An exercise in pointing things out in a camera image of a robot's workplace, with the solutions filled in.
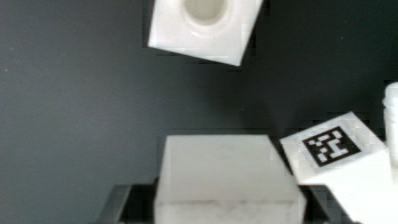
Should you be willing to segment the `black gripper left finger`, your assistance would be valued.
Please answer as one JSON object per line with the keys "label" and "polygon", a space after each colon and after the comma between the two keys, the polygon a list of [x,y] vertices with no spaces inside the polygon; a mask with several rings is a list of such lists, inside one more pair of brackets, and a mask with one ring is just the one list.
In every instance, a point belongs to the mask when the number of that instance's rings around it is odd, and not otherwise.
{"label": "black gripper left finger", "polygon": [[153,224],[155,186],[116,185],[100,217],[89,224]]}

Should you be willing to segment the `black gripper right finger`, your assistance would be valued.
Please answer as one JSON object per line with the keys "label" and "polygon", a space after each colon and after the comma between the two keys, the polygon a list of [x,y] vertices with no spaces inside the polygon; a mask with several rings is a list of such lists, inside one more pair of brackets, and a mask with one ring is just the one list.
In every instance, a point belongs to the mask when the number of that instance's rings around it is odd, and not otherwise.
{"label": "black gripper right finger", "polygon": [[355,222],[325,185],[302,185],[307,199],[302,224],[363,224]]}

